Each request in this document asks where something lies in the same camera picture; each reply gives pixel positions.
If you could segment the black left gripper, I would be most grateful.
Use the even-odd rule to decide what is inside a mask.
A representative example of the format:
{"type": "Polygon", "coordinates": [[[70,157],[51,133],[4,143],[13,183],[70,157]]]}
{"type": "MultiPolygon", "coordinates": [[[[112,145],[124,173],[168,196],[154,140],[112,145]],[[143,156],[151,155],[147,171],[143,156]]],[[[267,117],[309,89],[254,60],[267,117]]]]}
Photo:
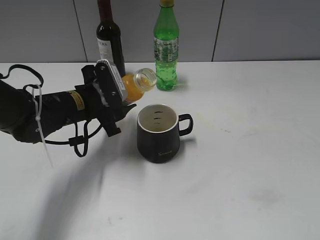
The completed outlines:
{"type": "Polygon", "coordinates": [[[81,69],[84,84],[76,85],[75,91],[80,94],[84,101],[87,119],[97,119],[108,137],[112,137],[121,132],[116,122],[124,119],[137,104],[125,100],[121,103],[121,106],[108,106],[96,82],[95,66],[93,64],[85,65],[81,69]]]}

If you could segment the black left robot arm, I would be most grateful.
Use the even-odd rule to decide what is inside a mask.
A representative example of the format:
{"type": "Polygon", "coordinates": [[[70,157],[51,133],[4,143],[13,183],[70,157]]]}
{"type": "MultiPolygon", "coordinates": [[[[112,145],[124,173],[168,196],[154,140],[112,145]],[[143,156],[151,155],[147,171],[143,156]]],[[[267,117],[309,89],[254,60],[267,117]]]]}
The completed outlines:
{"type": "Polygon", "coordinates": [[[121,132],[116,123],[136,107],[125,102],[127,90],[116,67],[85,65],[84,83],[73,90],[32,96],[0,77],[0,130],[22,143],[39,143],[64,126],[97,119],[107,135],[121,132]]]}

